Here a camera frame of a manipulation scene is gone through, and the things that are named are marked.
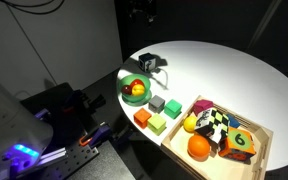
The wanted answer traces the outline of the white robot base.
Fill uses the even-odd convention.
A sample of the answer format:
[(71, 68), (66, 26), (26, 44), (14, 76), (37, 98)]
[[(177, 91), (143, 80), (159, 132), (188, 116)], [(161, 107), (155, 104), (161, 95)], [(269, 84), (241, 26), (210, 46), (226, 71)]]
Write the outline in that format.
[(38, 165), (53, 128), (36, 118), (0, 84), (0, 180), (16, 179)]

